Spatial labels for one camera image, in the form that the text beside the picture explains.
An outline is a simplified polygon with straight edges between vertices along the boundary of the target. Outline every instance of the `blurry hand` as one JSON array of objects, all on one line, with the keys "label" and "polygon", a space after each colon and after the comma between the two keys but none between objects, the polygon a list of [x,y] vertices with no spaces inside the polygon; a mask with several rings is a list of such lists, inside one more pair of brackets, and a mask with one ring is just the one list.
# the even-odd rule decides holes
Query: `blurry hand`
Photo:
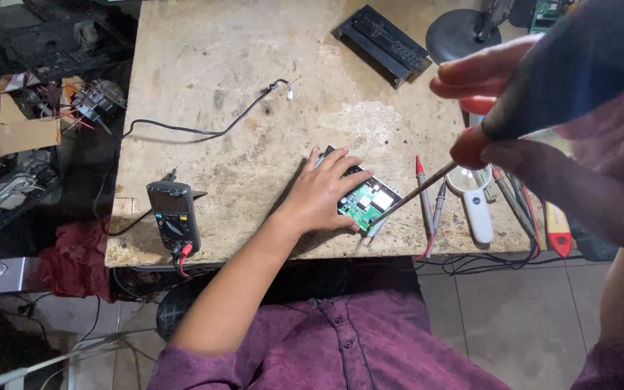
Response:
[{"label": "blurry hand", "polygon": [[[430,88],[443,98],[460,99],[466,111],[486,114],[510,72],[539,38],[523,37],[442,64]],[[469,157],[464,157],[466,143],[457,141],[451,154],[464,166],[501,166],[539,198],[624,246],[624,94],[556,131],[572,141],[574,160],[552,146],[523,139],[496,142],[480,156]],[[465,136],[485,137],[479,126]]]},{"label": "blurry hand", "polygon": [[374,172],[368,169],[342,178],[351,166],[363,162],[358,157],[346,157],[347,154],[348,147],[337,149],[315,168],[319,149],[313,148],[290,194],[275,214],[299,229],[300,235],[313,230],[338,228],[358,232],[360,226],[351,217],[339,215],[337,204],[345,194],[371,178]]}]

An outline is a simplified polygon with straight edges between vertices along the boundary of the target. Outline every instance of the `tile floor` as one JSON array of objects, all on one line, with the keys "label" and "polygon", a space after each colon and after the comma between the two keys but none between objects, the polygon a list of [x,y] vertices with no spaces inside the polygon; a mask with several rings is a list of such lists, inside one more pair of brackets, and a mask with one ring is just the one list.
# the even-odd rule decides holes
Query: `tile floor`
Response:
[{"label": "tile floor", "polygon": [[[598,339],[598,306],[608,263],[568,261],[531,269],[500,270],[450,277],[438,266],[418,271],[433,333],[514,389],[568,389],[582,368],[586,351]],[[69,350],[91,328],[96,298],[45,297],[36,316],[51,343]],[[0,297],[14,311],[17,298]],[[157,305],[101,301],[91,337],[155,327]],[[39,327],[14,318],[22,330]],[[154,332],[129,341],[151,357],[165,347]],[[153,362],[131,350],[118,350],[77,366],[76,388],[143,389]]]}]

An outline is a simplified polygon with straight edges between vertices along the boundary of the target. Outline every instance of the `red cloth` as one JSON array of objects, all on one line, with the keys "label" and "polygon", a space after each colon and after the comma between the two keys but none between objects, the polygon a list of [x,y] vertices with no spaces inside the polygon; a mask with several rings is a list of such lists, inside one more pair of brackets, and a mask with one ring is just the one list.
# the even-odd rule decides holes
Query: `red cloth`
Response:
[{"label": "red cloth", "polygon": [[40,253],[38,277],[56,296],[97,295],[113,303],[109,268],[105,266],[107,245],[100,221],[59,226],[56,245]]}]

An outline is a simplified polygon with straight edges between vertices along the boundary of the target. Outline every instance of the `black lamp base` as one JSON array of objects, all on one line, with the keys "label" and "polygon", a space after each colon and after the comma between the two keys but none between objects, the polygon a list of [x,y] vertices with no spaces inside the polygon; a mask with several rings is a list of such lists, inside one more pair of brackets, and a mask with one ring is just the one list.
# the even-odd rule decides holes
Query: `black lamp base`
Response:
[{"label": "black lamp base", "polygon": [[484,40],[478,39],[476,25],[480,18],[481,13],[476,10],[453,10],[438,17],[425,35],[430,58],[439,65],[502,43],[497,27]]}]

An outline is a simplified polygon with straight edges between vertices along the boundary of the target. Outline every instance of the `worn wooden tabletop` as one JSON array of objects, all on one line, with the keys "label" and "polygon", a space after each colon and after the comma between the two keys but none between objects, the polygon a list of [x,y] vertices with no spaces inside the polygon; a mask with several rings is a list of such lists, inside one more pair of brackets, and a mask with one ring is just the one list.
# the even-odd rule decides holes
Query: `worn wooden tabletop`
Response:
[{"label": "worn wooden tabletop", "polygon": [[[474,1],[369,3],[422,46],[430,22]],[[463,120],[457,102],[430,93],[437,66],[394,90],[332,36],[363,5],[365,0],[144,1],[125,131],[136,119],[221,131],[278,78],[292,82],[295,98],[287,101],[284,87],[274,90],[230,134],[215,139],[136,125],[122,143],[112,230],[149,209],[146,185],[179,165],[179,182],[208,191],[195,201],[203,246],[188,262],[226,261],[280,204],[312,146],[349,146],[401,194],[417,185],[416,154],[427,175],[445,164]],[[433,201],[437,190],[429,189]],[[527,251],[529,240],[501,195],[490,212],[495,239],[477,246],[461,198],[448,191],[434,253]],[[303,238],[292,256],[416,255],[425,246],[416,199],[373,240],[349,231],[316,233]],[[108,240],[105,262],[118,267],[168,259],[149,216]]]}]

